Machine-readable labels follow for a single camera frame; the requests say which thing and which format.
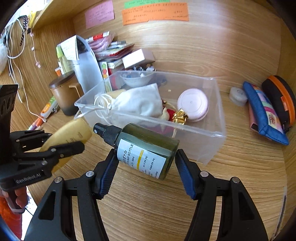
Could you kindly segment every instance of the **human hand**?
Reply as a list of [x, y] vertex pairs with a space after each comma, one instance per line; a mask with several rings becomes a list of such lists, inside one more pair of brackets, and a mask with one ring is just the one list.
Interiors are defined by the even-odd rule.
[[[28, 204], [28, 195], [27, 195], [27, 188], [22, 187], [20, 189], [15, 190], [15, 194], [17, 195], [16, 204], [19, 205], [21, 208], [25, 207]], [[9, 195], [7, 192], [0, 189], [0, 197], [8, 198]]]

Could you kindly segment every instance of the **white box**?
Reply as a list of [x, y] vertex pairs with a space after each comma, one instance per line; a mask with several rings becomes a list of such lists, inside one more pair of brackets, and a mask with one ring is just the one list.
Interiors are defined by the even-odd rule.
[[122, 58], [124, 68], [130, 68], [141, 64], [149, 64], [155, 61], [153, 53], [148, 49], [139, 49]]

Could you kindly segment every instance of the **green sticky note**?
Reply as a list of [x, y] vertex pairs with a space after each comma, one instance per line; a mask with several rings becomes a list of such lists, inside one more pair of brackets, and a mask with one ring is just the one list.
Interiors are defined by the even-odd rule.
[[146, 4], [161, 3], [161, 2], [170, 2], [170, 0], [133, 0], [124, 3], [124, 9], [131, 7], [138, 7]]

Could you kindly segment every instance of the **bottle label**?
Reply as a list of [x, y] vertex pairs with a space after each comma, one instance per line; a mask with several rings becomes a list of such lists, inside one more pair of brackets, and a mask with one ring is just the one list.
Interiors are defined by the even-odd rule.
[[130, 167], [157, 179], [166, 161], [166, 158], [123, 139], [118, 145], [117, 158]]
[[51, 107], [52, 103], [55, 101], [55, 97], [53, 96], [52, 98], [50, 98], [50, 100], [48, 101], [48, 103], [45, 105], [45, 107], [43, 108], [43, 110], [41, 111], [42, 114], [46, 113], [47, 111], [49, 111], [49, 108]]

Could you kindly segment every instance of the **red clothing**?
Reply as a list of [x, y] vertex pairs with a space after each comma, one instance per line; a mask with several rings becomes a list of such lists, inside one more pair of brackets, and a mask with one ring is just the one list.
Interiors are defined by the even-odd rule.
[[5, 198], [0, 197], [0, 215], [12, 230], [12, 232], [19, 238], [22, 238], [22, 215], [14, 214]]

